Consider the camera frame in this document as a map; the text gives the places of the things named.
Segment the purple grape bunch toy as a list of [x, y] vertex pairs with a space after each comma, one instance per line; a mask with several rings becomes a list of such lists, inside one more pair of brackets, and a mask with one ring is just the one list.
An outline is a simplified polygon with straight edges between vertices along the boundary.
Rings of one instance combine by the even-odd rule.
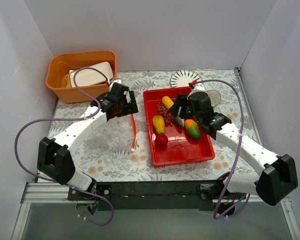
[[166, 108], [166, 106], [162, 102], [158, 102], [157, 105], [157, 112], [161, 117], [163, 117], [163, 120], [166, 125], [173, 125], [174, 123], [174, 117], [169, 112], [169, 110]]

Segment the grey fish toy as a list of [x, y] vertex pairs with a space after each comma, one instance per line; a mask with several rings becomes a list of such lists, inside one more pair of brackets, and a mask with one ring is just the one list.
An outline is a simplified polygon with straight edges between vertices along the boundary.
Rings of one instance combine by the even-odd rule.
[[181, 128], [183, 128], [183, 127], [185, 126], [185, 120], [182, 119], [182, 118], [180, 117], [181, 109], [182, 109], [182, 107], [180, 106], [180, 107], [178, 108], [178, 111], [177, 111], [177, 116], [174, 117], [174, 122], [175, 122], [178, 126], [180, 126]]

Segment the clear zip top bag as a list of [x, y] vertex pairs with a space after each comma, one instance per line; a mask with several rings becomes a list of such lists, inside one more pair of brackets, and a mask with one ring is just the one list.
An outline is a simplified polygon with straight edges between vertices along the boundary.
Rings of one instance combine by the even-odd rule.
[[129, 154], [134, 140], [130, 115], [115, 117], [98, 127], [84, 142], [88, 155]]

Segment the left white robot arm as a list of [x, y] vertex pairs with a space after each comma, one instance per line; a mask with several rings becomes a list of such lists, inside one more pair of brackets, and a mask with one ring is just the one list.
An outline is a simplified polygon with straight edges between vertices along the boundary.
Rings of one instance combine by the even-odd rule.
[[137, 112], [134, 92], [119, 82], [111, 84], [110, 91], [93, 100], [80, 120], [75, 120], [53, 138], [44, 137], [40, 141], [37, 169], [60, 185], [79, 189], [79, 194], [85, 200], [93, 199], [97, 193], [94, 180], [76, 169], [72, 155], [94, 130], [110, 119]]

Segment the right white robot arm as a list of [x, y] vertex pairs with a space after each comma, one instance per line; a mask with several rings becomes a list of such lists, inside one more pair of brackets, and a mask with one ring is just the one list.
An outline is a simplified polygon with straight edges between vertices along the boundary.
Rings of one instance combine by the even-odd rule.
[[220, 198], [227, 199], [233, 193], [251, 194], [275, 206], [298, 187], [294, 159], [288, 154], [280, 156], [269, 151], [242, 135], [227, 116], [214, 111], [206, 92], [193, 90], [188, 95], [179, 94], [169, 110], [175, 117], [195, 121], [205, 134], [238, 151], [256, 172], [256, 177], [235, 173], [219, 177], [216, 192]]

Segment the yellow corn cob toy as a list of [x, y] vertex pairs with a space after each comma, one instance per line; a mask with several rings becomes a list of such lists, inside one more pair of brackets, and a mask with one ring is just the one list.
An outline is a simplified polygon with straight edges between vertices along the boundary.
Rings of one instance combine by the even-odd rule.
[[164, 96], [161, 101], [168, 110], [174, 105], [173, 100], [168, 96]]

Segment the speckled grey round dish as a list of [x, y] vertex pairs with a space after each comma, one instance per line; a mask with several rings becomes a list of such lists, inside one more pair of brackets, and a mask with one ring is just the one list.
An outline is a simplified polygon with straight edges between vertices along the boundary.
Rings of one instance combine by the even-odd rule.
[[221, 101], [221, 94], [217, 90], [207, 90], [206, 94], [210, 98], [212, 107], [216, 107]]

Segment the striped round plate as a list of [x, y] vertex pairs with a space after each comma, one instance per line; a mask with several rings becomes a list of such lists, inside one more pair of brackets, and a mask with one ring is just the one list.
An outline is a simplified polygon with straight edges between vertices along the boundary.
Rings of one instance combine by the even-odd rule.
[[172, 88], [188, 87], [189, 83], [202, 80], [202, 77], [193, 70], [179, 70], [171, 75], [170, 85]]

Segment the green orange mango toy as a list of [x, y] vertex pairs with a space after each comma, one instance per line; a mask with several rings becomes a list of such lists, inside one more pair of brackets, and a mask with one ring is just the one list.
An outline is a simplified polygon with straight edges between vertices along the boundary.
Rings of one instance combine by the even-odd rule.
[[201, 139], [201, 131], [199, 129], [199, 126], [196, 121], [193, 119], [186, 119], [184, 121], [184, 126], [186, 129], [186, 132], [195, 140]]

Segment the yellow orange mango toy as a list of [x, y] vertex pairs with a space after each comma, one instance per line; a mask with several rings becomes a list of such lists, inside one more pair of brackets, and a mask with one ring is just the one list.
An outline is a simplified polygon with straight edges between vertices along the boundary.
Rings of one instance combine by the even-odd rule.
[[164, 118], [161, 115], [155, 115], [152, 118], [152, 124], [157, 135], [165, 134], [166, 124]]

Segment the white rectangular dish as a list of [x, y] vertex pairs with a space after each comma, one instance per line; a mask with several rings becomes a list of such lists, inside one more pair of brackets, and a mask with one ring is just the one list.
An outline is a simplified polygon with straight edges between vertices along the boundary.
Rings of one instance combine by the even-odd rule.
[[[103, 73], [106, 76], [107, 80], [112, 80], [114, 77], [111, 65], [108, 61], [97, 63], [95, 65], [91, 65], [90, 67]], [[76, 75], [75, 82], [79, 87], [86, 87], [105, 83], [106, 79], [95, 70], [84, 69]]]

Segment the red apple toy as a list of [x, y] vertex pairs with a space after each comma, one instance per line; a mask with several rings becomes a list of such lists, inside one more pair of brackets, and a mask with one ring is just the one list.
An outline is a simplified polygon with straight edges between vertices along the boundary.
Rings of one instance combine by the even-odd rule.
[[157, 134], [154, 140], [158, 148], [165, 148], [168, 145], [168, 137], [165, 134]]

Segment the red plastic tray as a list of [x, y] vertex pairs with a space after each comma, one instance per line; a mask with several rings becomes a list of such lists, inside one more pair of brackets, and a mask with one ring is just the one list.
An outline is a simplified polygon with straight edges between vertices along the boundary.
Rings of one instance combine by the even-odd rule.
[[155, 167], [199, 163], [215, 158], [215, 151], [210, 136], [201, 133], [201, 139], [190, 137], [183, 127], [173, 124], [165, 128], [168, 142], [165, 148], [155, 143], [156, 132], [152, 119], [158, 114], [157, 104], [164, 96], [175, 99], [179, 94], [189, 94], [190, 87], [164, 88], [146, 90], [143, 92], [144, 111], [147, 126], [147, 135], [152, 164]]

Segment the yellow item in tub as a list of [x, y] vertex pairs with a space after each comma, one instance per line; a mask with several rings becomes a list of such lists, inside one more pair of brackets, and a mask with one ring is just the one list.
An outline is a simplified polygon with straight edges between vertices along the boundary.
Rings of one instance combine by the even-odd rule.
[[73, 71], [70, 70], [68, 74], [66, 74], [63, 78], [62, 78], [62, 81], [61, 81], [61, 88], [71, 88], [72, 85], [71, 85], [71, 78], [70, 78], [70, 74], [72, 73]]

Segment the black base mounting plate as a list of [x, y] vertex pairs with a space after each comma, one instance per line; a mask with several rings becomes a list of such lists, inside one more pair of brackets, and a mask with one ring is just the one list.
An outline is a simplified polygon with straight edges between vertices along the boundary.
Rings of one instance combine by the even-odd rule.
[[115, 210], [183, 210], [213, 211], [223, 190], [218, 180], [94, 182], [88, 189], [102, 197], [68, 191], [69, 201], [94, 202], [95, 211]]

